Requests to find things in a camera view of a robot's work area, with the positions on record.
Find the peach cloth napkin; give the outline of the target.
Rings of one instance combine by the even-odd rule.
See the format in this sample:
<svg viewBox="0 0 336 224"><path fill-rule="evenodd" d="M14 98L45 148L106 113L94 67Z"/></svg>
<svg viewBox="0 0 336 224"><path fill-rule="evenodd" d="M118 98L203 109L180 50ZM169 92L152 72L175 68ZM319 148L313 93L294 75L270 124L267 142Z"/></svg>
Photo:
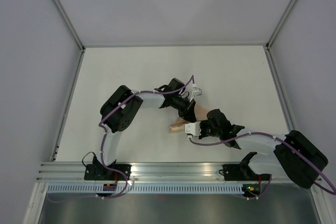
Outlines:
<svg viewBox="0 0 336 224"><path fill-rule="evenodd" d="M197 121L203 121L207 119L207 114L210 109L207 109L201 105L196 105L194 108L195 117ZM169 133L178 133L185 131L185 124L190 123L183 118L177 118L176 122L170 125Z"/></svg>

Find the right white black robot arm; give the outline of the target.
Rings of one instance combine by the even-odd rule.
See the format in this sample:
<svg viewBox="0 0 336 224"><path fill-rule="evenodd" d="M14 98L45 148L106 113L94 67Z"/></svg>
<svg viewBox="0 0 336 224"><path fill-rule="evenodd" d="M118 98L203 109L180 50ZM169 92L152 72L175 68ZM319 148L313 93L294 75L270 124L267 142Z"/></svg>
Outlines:
<svg viewBox="0 0 336 224"><path fill-rule="evenodd" d="M245 179L269 174L287 177L296 185L309 189L328 165L327 157L301 132L285 135L255 132L242 125L231 124L219 109L211 110L200 122L200 136L216 137L221 144L248 151L239 172Z"/></svg>

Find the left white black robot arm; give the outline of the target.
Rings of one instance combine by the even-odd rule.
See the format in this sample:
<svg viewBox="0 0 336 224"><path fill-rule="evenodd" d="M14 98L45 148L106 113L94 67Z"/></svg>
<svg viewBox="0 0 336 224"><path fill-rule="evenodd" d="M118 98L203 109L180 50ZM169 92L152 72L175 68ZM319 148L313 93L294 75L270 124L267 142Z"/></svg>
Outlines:
<svg viewBox="0 0 336 224"><path fill-rule="evenodd" d="M168 84L153 90L135 91L125 85L119 86L100 109L102 118L99 127L103 129L103 138L97 158L100 163L96 169L97 175L104 180L114 176L113 163L117 160L116 150L121 134L130 126L140 109L172 107L184 121L196 122L194 98L183 97L190 83L193 88L197 88L194 77L186 84L173 78Z"/></svg>

